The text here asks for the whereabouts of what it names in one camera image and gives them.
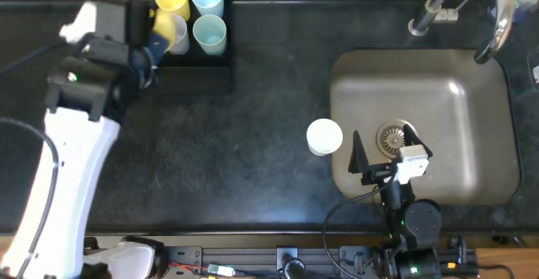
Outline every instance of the black countertop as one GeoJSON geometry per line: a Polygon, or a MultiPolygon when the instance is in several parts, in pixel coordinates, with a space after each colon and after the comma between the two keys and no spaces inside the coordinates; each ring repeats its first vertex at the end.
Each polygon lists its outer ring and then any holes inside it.
{"type": "MultiPolygon", "coordinates": [[[[0,67],[54,40],[82,3],[0,1],[0,67]]],[[[471,0],[456,24],[433,25],[421,38],[407,25],[425,0],[227,1],[232,92],[137,101],[105,162],[89,233],[319,231],[345,198],[331,177],[331,157],[313,156],[305,135],[312,121],[330,117],[336,58],[356,49],[477,49],[493,28],[485,12],[494,0],[471,0]]],[[[446,232],[539,229],[539,93],[530,68],[539,65],[537,30],[533,14],[512,29],[497,57],[510,87],[520,189],[505,205],[443,206],[446,232]]],[[[5,77],[0,115],[42,126],[45,72],[65,53],[5,77]]],[[[0,135],[0,232],[13,233],[41,144],[12,127],[1,126],[0,135]]],[[[382,212],[369,202],[333,221],[340,232],[385,232],[382,212]]]]}

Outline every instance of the chrome faucet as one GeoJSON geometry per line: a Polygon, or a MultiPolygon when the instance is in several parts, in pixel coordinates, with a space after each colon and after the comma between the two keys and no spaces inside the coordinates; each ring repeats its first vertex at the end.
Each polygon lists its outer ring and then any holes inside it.
{"type": "MultiPolygon", "coordinates": [[[[467,1],[465,0],[457,9],[443,9],[441,4],[445,0],[427,0],[418,18],[410,20],[408,29],[413,35],[421,36],[429,30],[429,24],[435,22],[456,22],[458,9],[467,1]]],[[[513,14],[515,12],[515,0],[496,0],[496,24],[493,37],[486,46],[479,49],[473,57],[477,64],[484,64],[498,52],[507,40],[513,14]]]]}

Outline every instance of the sink drain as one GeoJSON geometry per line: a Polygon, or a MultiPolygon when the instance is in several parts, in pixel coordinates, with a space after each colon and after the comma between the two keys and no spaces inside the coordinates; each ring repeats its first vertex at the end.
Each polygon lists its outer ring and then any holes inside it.
{"type": "Polygon", "coordinates": [[[415,131],[414,127],[404,120],[395,120],[385,123],[378,129],[378,133],[376,134],[376,142],[378,143],[378,148],[380,151],[387,157],[397,157],[398,149],[404,146],[403,126],[405,124],[410,125],[410,127],[412,127],[412,129],[415,131]]]}

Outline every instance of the faucet spout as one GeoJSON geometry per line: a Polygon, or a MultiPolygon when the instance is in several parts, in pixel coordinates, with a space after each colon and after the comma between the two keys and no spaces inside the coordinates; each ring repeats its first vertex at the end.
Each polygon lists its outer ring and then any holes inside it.
{"type": "Polygon", "coordinates": [[[483,49],[479,49],[473,59],[477,64],[484,64],[495,55],[507,40],[513,14],[515,13],[515,0],[496,0],[496,24],[494,34],[483,49]]]}

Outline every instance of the sink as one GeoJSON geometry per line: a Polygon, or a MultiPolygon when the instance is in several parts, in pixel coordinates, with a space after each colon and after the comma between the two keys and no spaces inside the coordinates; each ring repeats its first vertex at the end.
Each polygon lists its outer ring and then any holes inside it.
{"type": "Polygon", "coordinates": [[[372,190],[348,173],[357,130],[370,164],[403,145],[410,124],[432,150],[425,175],[412,180],[418,198],[445,204],[507,202],[520,183],[504,70],[474,51],[376,50],[343,54],[331,71],[331,119],[344,140],[333,154],[333,177],[347,196],[372,190]]]}

